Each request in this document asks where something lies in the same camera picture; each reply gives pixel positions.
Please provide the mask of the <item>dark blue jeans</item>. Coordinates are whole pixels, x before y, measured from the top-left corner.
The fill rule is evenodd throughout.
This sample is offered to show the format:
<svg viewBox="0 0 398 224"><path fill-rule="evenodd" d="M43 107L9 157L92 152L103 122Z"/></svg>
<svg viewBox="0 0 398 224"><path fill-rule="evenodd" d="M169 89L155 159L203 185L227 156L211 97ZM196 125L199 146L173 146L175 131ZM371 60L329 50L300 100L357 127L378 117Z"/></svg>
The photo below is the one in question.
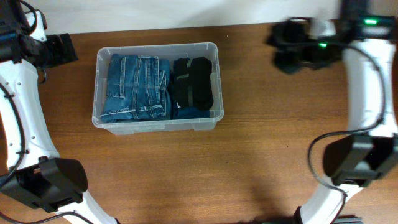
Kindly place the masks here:
<svg viewBox="0 0 398 224"><path fill-rule="evenodd" d="M170 62L167 59L148 55L112 55L101 121L169 120L172 110L167 90L169 83Z"/></svg>

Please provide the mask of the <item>small black garment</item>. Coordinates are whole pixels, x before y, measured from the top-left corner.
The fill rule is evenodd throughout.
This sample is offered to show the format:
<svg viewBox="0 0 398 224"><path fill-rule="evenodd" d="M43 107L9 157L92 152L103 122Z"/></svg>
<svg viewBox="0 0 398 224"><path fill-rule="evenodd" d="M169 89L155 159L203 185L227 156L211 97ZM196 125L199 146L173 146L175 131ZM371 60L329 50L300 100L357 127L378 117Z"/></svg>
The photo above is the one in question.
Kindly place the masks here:
<svg viewBox="0 0 398 224"><path fill-rule="evenodd" d="M273 56L272 62L281 72L292 75L303 68L313 68L311 63L300 59L297 52L277 50Z"/></svg>

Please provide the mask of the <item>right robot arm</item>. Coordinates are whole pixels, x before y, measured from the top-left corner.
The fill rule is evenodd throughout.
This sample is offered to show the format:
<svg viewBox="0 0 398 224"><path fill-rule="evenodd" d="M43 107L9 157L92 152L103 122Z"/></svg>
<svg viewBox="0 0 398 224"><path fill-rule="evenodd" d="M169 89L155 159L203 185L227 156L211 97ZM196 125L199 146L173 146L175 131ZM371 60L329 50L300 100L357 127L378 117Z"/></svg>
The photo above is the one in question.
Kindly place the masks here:
<svg viewBox="0 0 398 224"><path fill-rule="evenodd" d="M348 129L333 132L336 141L325 148L323 175L309 165L318 188L287 223L361 223L359 217L342 217L344 206L397 165L395 34L395 17L373 14L368 1L342 1L334 21L290 17L272 26L267 43L276 49L279 70L293 74L342 61L348 80Z"/></svg>

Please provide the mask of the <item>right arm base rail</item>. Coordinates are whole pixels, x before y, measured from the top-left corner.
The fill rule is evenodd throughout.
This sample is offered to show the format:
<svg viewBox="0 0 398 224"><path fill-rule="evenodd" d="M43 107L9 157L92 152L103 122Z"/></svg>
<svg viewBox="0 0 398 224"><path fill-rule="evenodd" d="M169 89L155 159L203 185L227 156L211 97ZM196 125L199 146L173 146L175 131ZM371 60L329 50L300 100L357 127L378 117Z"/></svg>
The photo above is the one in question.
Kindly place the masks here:
<svg viewBox="0 0 398 224"><path fill-rule="evenodd" d="M340 217L333 224L364 224L360 217Z"/></svg>

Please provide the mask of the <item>teal shirt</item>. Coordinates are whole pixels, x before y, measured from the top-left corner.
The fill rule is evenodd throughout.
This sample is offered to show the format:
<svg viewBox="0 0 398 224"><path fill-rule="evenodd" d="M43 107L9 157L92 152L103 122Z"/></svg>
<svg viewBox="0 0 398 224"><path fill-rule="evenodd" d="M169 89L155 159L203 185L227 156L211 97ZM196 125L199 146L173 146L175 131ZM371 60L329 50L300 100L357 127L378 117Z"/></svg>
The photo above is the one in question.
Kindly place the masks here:
<svg viewBox="0 0 398 224"><path fill-rule="evenodd" d="M172 99L172 119L198 119L198 118L208 118L210 116L210 110L198 110L195 107L184 107L179 106L174 100L174 72L172 72L170 77L169 92Z"/></svg>

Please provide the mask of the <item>large black garment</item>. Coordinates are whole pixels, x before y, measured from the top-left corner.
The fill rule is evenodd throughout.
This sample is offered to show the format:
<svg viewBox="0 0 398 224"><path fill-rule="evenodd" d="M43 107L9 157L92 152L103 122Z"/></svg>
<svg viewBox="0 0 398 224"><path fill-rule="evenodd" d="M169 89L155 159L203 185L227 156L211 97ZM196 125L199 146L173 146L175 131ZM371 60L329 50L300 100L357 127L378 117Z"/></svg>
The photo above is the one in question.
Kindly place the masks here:
<svg viewBox="0 0 398 224"><path fill-rule="evenodd" d="M179 58L174 61L174 100L179 106L209 110L214 103L212 62L205 57Z"/></svg>

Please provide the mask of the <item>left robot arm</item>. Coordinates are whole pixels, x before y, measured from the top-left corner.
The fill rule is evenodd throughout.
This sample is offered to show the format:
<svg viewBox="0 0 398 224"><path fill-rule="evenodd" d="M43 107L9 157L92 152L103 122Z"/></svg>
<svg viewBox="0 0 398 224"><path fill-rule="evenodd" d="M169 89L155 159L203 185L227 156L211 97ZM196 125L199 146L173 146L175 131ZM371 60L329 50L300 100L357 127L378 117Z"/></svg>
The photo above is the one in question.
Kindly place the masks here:
<svg viewBox="0 0 398 224"><path fill-rule="evenodd" d="M68 34L47 35L43 13L25 1L1 1L1 121L7 174L1 192L50 219L116 223L93 199L82 164L62 159L47 130L38 86L46 69L74 62Z"/></svg>

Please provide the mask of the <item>clear plastic storage container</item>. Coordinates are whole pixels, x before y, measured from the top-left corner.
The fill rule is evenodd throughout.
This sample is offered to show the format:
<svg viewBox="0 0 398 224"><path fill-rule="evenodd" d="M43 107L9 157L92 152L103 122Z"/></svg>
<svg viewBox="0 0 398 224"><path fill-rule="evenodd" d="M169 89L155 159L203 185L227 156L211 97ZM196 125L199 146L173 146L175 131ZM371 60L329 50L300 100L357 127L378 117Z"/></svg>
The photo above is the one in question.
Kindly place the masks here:
<svg viewBox="0 0 398 224"><path fill-rule="evenodd" d="M154 55L160 59L173 62L179 58L205 57L212 62L211 87L214 103L210 108L208 118L177 119L166 121L137 121L103 123L100 120L106 101L106 81L108 67L113 54L129 55ZM128 135L134 133L147 133L157 131L181 130L212 130L217 122L224 116L223 94L221 88L221 73L218 56L218 47L212 42L189 44L147 45L127 47L103 47L99 49L96 57L96 76L93 98L92 123L97 128L105 129L115 135Z"/></svg>

